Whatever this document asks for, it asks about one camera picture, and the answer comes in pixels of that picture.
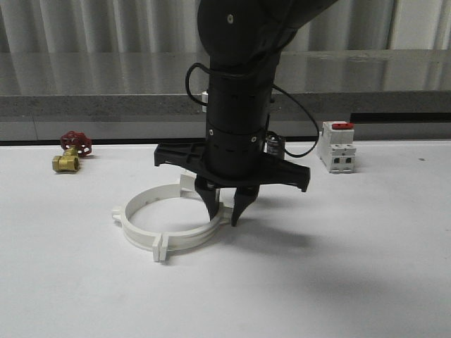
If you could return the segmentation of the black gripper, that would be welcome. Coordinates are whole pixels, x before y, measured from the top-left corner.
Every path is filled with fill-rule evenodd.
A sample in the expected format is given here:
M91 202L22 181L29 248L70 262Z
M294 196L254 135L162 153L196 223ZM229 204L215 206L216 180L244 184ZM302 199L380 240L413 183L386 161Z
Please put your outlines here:
M310 169L266 153L265 136L264 126L236 134L207 123L204 142L159 144L154 164L180 166L205 178L195 180L194 189L210 220L219 209L218 187L237 187L231 217L231 225L236 226L244 210L257 199L259 185L286 184L303 192L309 185Z

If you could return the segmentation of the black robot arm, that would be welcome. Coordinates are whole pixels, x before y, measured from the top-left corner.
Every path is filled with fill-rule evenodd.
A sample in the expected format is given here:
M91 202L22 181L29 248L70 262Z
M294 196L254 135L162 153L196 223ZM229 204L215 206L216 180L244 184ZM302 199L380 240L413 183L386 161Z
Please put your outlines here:
M198 33L210 58L206 137L200 143L160 144L154 162L194 172L194 188L211 217L218 212L222 188L235 190L232 223L263 184L307 189L307 167L264 151L266 107L281 51L329 7L329 1L200 2Z

